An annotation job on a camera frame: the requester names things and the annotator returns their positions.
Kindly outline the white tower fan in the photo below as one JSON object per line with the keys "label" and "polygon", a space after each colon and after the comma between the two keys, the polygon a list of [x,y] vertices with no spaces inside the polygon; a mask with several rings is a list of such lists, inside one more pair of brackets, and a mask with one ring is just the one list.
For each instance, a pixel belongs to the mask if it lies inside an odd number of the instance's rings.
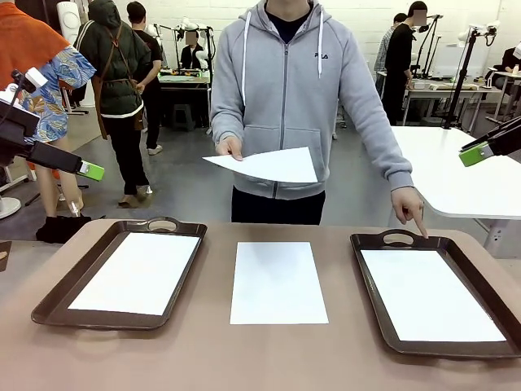
{"label": "white tower fan", "polygon": [[77,40],[81,27],[81,17],[78,5],[75,2],[63,1],[56,4],[59,25],[63,37],[73,45]]}

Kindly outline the white A4 paper sheet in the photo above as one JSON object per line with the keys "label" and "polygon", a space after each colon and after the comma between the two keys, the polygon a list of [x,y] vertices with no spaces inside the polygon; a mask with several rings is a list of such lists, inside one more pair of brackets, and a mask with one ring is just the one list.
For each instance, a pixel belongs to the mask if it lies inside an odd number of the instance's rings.
{"label": "white A4 paper sheet", "polygon": [[310,151],[307,147],[264,152],[236,160],[228,156],[204,157],[209,163],[237,174],[272,182],[317,183]]}
{"label": "white A4 paper sheet", "polygon": [[438,252],[363,250],[361,255],[400,340],[506,340]]}
{"label": "white A4 paper sheet", "polygon": [[198,243],[192,236],[130,233],[68,308],[162,315]]}

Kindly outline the mannequin in floral clothes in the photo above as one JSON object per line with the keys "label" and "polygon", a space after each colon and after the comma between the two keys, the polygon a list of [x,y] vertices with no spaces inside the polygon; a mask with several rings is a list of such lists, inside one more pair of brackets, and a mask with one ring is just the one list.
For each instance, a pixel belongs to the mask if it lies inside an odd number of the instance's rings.
{"label": "mannequin in floral clothes", "polygon": [[[11,82],[14,69],[26,73],[35,67],[48,80],[32,94],[23,91],[16,106],[39,116],[32,138],[71,152],[68,147],[68,115],[63,108],[61,86],[78,89],[95,73],[89,61],[64,37],[44,22],[22,12],[14,0],[0,0],[0,90]],[[76,174],[35,165],[37,182],[47,217],[57,217],[63,195],[71,217],[79,217],[84,206]]]}

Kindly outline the white table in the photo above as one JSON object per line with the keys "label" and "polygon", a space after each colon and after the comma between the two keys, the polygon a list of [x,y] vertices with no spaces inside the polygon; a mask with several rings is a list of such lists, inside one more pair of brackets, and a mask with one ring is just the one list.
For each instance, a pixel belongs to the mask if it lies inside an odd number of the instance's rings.
{"label": "white table", "polygon": [[412,179],[437,214],[488,222],[484,247],[497,258],[521,258],[521,164],[507,156],[466,168],[458,153],[474,139],[458,129],[394,126],[413,166]]}

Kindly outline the person in plaid shirt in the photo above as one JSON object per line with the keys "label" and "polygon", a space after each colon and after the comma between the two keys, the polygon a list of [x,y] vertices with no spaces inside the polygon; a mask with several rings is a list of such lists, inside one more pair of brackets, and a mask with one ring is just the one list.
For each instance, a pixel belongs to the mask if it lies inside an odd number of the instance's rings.
{"label": "person in plaid shirt", "polygon": [[385,61],[387,56],[387,49],[388,45],[392,36],[392,33],[394,32],[395,28],[403,23],[407,18],[407,15],[405,13],[398,13],[395,15],[393,19],[393,24],[391,28],[383,35],[383,38],[379,44],[379,51],[376,56],[376,60],[374,63],[374,72],[376,76],[375,81],[375,87],[376,90],[379,93],[379,96],[382,96],[383,93],[383,84],[384,84],[384,76],[382,75],[382,72],[386,71],[385,68]]}

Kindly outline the person in black t-shirt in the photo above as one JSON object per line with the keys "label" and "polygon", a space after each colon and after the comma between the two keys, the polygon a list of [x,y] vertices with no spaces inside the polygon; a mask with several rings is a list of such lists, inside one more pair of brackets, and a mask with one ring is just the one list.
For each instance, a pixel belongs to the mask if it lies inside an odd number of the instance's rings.
{"label": "person in black t-shirt", "polygon": [[145,31],[146,9],[137,1],[130,2],[127,7],[129,22],[133,31],[147,44],[151,50],[151,62],[136,74],[138,86],[142,88],[142,98],[147,112],[147,153],[154,156],[162,152],[157,143],[160,133],[160,81],[158,75],[162,65],[162,52],[157,40]]}

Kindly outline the person's right hand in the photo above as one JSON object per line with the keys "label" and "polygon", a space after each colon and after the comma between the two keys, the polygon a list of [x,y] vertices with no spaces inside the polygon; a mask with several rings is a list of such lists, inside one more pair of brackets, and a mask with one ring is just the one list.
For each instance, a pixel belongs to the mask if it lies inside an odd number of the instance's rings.
{"label": "person's right hand", "polygon": [[232,156],[238,161],[243,159],[242,142],[235,136],[226,137],[217,143],[216,152],[219,156]]}

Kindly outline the white round stand base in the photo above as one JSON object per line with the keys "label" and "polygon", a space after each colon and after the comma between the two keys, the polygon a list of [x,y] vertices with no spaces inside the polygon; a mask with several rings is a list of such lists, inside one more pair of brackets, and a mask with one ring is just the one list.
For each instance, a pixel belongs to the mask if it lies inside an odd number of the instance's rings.
{"label": "white round stand base", "polygon": [[10,217],[21,208],[21,202],[13,197],[0,196],[0,220]]}

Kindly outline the black bag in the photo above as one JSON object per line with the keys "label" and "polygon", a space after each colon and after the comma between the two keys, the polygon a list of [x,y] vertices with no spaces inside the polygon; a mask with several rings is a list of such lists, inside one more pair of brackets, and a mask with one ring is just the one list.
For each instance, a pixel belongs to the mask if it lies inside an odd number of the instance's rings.
{"label": "black bag", "polygon": [[36,232],[36,238],[48,244],[65,244],[91,221],[91,217],[82,214],[79,217],[46,217],[45,224]]}

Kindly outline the standing person in black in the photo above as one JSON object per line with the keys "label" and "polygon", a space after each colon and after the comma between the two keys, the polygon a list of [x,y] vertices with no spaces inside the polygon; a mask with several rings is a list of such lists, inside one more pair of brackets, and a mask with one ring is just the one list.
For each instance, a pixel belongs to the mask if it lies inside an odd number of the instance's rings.
{"label": "standing person in black", "polygon": [[427,4],[422,0],[413,2],[404,22],[393,31],[386,55],[387,72],[383,90],[383,108],[391,125],[397,125],[401,117],[401,109],[405,90],[412,83],[410,71],[414,27],[427,24]]}

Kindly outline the person in grey hoodie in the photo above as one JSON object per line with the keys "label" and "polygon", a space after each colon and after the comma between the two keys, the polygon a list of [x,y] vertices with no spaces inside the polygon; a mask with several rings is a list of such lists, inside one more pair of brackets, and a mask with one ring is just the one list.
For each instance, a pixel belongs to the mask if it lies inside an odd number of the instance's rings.
{"label": "person in grey hoodie", "polygon": [[243,114],[243,158],[307,147],[317,175],[317,183],[237,175],[231,219],[239,223],[319,224],[338,110],[365,147],[378,125],[390,125],[355,37],[318,0],[260,0],[223,30],[212,109]]}

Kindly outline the black tripod stand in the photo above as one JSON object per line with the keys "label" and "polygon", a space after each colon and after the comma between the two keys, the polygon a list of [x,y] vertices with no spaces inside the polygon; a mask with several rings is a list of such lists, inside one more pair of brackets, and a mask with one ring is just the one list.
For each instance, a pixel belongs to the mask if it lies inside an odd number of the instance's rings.
{"label": "black tripod stand", "polygon": [[462,92],[463,82],[465,81],[465,78],[467,75],[468,64],[470,63],[471,54],[472,54],[472,51],[473,51],[473,48],[474,48],[474,45],[475,45],[475,42],[476,42],[478,36],[479,36],[479,32],[478,32],[477,28],[470,29],[470,32],[469,32],[467,40],[466,40],[465,57],[464,57],[462,66],[459,69],[456,87],[455,87],[453,93],[451,94],[449,112],[448,112],[448,114],[445,118],[445,122],[442,126],[442,128],[444,130],[449,130],[452,127],[453,115],[456,111],[456,106],[458,104],[458,100],[459,100],[460,94]]}

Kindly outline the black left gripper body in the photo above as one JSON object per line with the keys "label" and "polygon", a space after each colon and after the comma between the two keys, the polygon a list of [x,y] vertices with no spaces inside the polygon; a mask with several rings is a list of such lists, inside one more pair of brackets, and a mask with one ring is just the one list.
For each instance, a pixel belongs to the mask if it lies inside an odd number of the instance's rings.
{"label": "black left gripper body", "polygon": [[0,165],[11,164],[15,156],[41,163],[37,145],[27,141],[33,137],[39,120],[39,116],[0,99]]}

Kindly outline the person in green jacket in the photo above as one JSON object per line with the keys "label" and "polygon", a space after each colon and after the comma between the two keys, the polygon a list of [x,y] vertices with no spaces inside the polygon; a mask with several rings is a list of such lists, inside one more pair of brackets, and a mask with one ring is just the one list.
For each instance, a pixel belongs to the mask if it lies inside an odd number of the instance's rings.
{"label": "person in green jacket", "polygon": [[122,208],[134,208],[152,194],[140,150],[144,102],[134,79],[151,64],[151,50],[120,17],[112,0],[90,0],[88,21],[75,47],[95,68],[94,103],[103,138],[116,154],[124,195]]}

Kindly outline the white A4 paper stack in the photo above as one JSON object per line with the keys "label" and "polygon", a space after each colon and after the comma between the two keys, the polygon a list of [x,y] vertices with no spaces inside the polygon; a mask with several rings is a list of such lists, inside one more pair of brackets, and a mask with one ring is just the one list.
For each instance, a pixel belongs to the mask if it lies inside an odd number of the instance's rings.
{"label": "white A4 paper stack", "polygon": [[237,243],[231,325],[328,323],[311,243]]}

